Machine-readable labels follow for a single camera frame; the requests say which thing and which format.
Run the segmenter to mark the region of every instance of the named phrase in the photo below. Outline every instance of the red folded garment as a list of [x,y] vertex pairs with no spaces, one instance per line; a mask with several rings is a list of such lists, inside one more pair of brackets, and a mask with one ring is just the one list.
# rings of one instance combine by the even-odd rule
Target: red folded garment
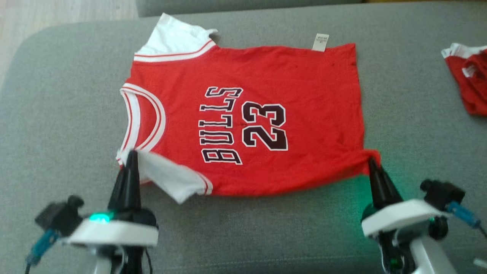
[[453,43],[441,53],[460,87],[467,112],[487,116],[487,46]]

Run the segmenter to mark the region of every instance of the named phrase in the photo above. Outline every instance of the red and white clothing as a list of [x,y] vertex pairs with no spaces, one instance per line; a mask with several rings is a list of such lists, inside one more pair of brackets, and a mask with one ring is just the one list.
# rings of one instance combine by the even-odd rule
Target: red and white clothing
[[368,174],[354,44],[326,52],[221,48],[216,30],[163,14],[121,89],[141,180],[194,193],[264,196]]
[[453,43],[441,54],[460,87],[467,112],[487,116],[487,46]]

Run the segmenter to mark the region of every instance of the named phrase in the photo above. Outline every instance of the wooden floor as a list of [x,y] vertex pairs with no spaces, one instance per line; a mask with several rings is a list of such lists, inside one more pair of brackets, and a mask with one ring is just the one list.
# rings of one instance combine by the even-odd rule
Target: wooden floor
[[0,86],[18,46],[50,26],[137,18],[135,0],[0,0]]

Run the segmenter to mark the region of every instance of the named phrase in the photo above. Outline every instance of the black cable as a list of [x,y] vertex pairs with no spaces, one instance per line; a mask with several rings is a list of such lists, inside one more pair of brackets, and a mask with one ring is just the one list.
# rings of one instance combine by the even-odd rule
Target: black cable
[[147,262],[149,263],[149,274],[152,274],[152,261],[150,260],[149,252],[147,251],[146,248],[146,256],[147,256]]
[[479,230],[480,230],[480,233],[482,233],[482,235],[484,235],[484,237],[487,238],[487,232],[485,231],[485,229],[482,226],[479,226]]

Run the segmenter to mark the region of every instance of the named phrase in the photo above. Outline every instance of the gray fabric surface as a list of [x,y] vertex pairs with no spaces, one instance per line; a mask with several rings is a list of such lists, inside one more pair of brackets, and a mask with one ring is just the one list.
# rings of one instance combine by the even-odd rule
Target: gray fabric surface
[[[487,220],[487,119],[469,116],[440,50],[487,44],[485,2],[421,2],[181,15],[218,28],[223,47],[310,48],[355,42],[366,147],[378,149],[404,198],[422,197],[427,177],[466,192],[464,205]],[[70,24],[37,33],[19,48],[0,92],[0,258],[2,273],[23,271],[41,234],[46,204],[81,195],[83,212],[106,207],[115,152],[127,115],[118,90],[132,54],[157,18]],[[363,237],[366,178],[279,197],[193,197],[177,205],[142,189],[157,216],[155,273],[379,273],[377,246]],[[457,220],[443,246],[459,273],[486,258],[479,233]],[[83,252],[56,247],[31,271],[72,273]]]
[[360,3],[361,0],[136,0],[139,17]]

